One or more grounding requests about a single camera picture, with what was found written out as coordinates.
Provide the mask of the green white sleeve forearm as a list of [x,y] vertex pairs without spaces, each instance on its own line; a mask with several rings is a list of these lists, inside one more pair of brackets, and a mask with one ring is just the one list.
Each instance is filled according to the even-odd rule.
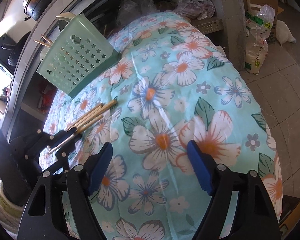
[[0,224],[13,239],[17,239],[24,208],[25,206],[15,205],[8,200],[4,193],[3,182],[0,181]]

